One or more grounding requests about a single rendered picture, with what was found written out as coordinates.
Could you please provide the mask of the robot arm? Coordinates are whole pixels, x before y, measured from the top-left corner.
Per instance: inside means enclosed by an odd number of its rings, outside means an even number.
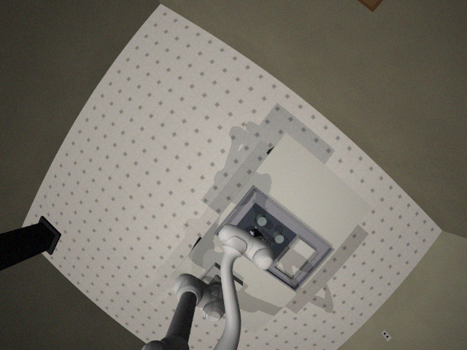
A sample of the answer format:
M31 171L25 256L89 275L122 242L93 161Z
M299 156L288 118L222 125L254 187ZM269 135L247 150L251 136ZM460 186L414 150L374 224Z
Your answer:
M241 314L233 276L234 261L244 254L258 268L267 270L274 262L274 254L263 236L254 237L232 224L224 225L218 237L223 243L221 278L215 275L208 285L193 275L180 274L173 285L178 305L166 336L161 341L150 341L142 350L190 350L188 341L196 306L211 322L219 321L225 314L225 329L213 350L237 350Z

